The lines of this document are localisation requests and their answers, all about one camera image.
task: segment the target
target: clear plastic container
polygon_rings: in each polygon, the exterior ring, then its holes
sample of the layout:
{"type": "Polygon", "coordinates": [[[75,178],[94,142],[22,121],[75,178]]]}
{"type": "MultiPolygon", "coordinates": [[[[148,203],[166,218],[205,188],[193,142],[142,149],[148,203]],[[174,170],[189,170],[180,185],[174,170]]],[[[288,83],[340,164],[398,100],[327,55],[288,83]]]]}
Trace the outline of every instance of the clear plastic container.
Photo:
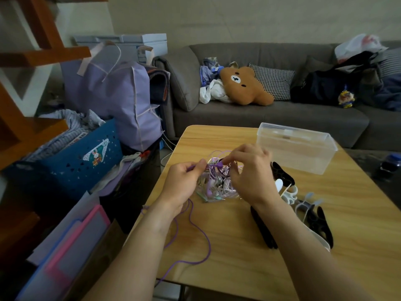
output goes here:
{"type": "Polygon", "coordinates": [[[338,148],[328,133],[262,122],[257,143],[273,152],[273,161],[315,174],[323,174],[338,148]]]}

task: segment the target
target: right hand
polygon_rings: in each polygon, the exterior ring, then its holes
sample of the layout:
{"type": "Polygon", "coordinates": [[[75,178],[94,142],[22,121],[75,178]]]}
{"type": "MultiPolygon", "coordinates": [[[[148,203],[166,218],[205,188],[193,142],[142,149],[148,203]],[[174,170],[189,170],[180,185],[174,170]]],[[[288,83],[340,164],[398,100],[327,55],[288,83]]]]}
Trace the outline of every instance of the right hand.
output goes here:
{"type": "Polygon", "coordinates": [[[257,144],[243,144],[223,159],[223,164],[230,164],[233,187],[255,209],[282,202],[270,167],[271,160],[271,153],[257,144]],[[235,161],[244,164],[241,173],[235,161]]]}

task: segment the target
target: sofa armrest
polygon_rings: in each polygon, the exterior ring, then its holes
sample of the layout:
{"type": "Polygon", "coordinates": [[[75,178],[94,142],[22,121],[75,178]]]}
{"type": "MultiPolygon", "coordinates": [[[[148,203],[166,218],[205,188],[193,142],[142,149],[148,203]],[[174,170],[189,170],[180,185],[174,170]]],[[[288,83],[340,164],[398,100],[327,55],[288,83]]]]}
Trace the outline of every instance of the sofa armrest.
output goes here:
{"type": "Polygon", "coordinates": [[[170,88],[173,91],[178,105],[184,111],[192,111],[199,103],[199,75],[198,58],[189,46],[180,48],[170,54],[158,56],[155,63],[161,61],[170,72],[170,88]]]}

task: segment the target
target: brown bear pillow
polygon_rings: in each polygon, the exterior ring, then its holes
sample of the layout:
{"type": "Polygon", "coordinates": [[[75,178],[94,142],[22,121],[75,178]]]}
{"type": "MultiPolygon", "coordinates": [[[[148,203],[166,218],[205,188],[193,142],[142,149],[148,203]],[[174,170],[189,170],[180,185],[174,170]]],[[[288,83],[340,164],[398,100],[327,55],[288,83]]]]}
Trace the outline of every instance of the brown bear pillow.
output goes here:
{"type": "Polygon", "coordinates": [[[265,92],[250,67],[244,66],[239,69],[225,67],[220,72],[220,78],[227,96],[240,105],[245,106],[253,102],[268,106],[273,103],[274,97],[265,92]]]}

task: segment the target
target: checkered cushion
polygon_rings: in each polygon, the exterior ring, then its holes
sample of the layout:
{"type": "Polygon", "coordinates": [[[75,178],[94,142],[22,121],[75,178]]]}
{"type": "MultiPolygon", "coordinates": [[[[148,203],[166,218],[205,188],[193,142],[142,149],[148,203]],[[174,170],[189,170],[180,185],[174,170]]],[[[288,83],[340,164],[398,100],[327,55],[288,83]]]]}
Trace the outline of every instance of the checkered cushion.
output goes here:
{"type": "Polygon", "coordinates": [[[249,63],[255,72],[255,78],[263,85],[266,92],[273,95],[274,100],[290,100],[289,86],[294,78],[294,70],[269,69],[249,63]]]}

